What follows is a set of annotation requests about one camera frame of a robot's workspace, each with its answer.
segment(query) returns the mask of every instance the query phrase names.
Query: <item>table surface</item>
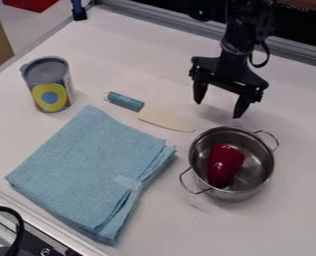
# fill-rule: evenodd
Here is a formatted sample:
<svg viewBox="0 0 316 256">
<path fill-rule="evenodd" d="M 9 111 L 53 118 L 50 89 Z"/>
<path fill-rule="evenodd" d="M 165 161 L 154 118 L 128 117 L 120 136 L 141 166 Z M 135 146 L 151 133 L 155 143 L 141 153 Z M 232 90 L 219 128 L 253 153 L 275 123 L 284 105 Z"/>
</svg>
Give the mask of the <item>table surface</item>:
<svg viewBox="0 0 316 256">
<path fill-rule="evenodd" d="M 262 103 L 233 120 L 237 96 L 211 87 L 201 105 L 192 99 L 190 58 L 219 53 L 217 41 L 93 8 L 89 20 L 69 24 L 0 73 L 0 190 L 78 234 L 13 191 L 4 176 L 92 104 L 178 152 L 143 193 L 116 247 L 78 234 L 84 240 L 113 256 L 316 255 L 316 67 L 272 56 L 256 70 L 270 82 Z M 44 55 L 68 60 L 77 89 L 74 105 L 56 114 L 35 109 L 19 72 Z M 109 90 L 189 118 L 197 130 L 185 134 L 140 122 L 134 112 L 103 101 Z M 213 202 L 179 184 L 193 139 L 222 125 L 263 129 L 281 142 L 271 183 L 249 201 Z M 191 175 L 187 182 L 195 186 Z"/>
</svg>

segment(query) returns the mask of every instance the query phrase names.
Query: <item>stainless steel pot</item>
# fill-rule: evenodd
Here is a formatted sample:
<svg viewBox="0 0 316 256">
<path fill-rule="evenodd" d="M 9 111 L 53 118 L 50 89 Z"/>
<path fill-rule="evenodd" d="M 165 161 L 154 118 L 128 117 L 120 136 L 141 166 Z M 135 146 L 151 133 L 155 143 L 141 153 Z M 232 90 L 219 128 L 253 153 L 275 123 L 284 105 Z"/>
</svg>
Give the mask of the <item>stainless steel pot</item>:
<svg viewBox="0 0 316 256">
<path fill-rule="evenodd" d="M 269 135 L 276 143 L 270 149 L 257 134 Z M 208 158 L 212 144 L 227 144 L 245 155 L 242 168 L 235 175 L 231 185 L 220 189 L 207 182 Z M 188 192 L 198 195 L 205 193 L 216 199 L 241 201 L 256 195 L 270 180 L 274 169 L 273 152 L 279 147 L 279 141 L 269 132 L 249 132 L 235 127 L 218 127 L 199 135 L 189 150 L 190 167 L 179 175 L 182 186 Z M 188 188 L 183 176 L 192 170 L 199 191 Z"/>
</svg>

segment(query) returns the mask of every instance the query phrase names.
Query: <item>tin can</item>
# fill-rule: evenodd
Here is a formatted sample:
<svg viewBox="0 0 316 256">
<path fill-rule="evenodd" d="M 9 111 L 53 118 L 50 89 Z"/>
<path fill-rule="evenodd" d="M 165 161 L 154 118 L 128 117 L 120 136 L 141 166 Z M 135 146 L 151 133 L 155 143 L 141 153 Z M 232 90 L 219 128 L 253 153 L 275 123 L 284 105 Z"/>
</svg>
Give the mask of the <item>tin can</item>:
<svg viewBox="0 0 316 256">
<path fill-rule="evenodd" d="M 75 101 L 69 64 L 56 56 L 35 59 L 20 68 L 38 110 L 59 112 Z"/>
</svg>

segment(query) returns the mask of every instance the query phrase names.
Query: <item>folded towel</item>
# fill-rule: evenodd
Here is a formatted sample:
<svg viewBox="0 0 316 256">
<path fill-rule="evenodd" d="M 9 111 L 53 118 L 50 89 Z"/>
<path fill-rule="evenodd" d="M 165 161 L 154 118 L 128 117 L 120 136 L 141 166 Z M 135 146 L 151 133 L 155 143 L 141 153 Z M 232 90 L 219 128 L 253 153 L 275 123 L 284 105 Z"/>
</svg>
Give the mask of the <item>folded towel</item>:
<svg viewBox="0 0 316 256">
<path fill-rule="evenodd" d="M 6 179 L 77 229 L 115 244 L 143 186 L 175 152 L 88 105 Z"/>
</svg>

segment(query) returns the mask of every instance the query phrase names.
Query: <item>black cable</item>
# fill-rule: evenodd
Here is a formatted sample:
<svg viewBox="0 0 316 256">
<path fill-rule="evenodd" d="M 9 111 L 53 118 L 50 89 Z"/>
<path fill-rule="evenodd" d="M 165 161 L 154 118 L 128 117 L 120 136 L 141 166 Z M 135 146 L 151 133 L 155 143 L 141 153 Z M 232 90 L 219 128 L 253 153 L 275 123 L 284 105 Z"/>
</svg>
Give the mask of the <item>black cable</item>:
<svg viewBox="0 0 316 256">
<path fill-rule="evenodd" d="M 21 240 L 23 239 L 23 235 L 24 235 L 24 231 L 25 231 L 24 220 L 18 212 L 16 212 L 15 210 L 13 210 L 11 208 L 0 206 L 0 212 L 9 213 L 9 214 L 13 215 L 18 221 L 17 237 L 5 254 L 5 256 L 16 256 L 18 254 L 19 245 L 20 245 Z"/>
</svg>

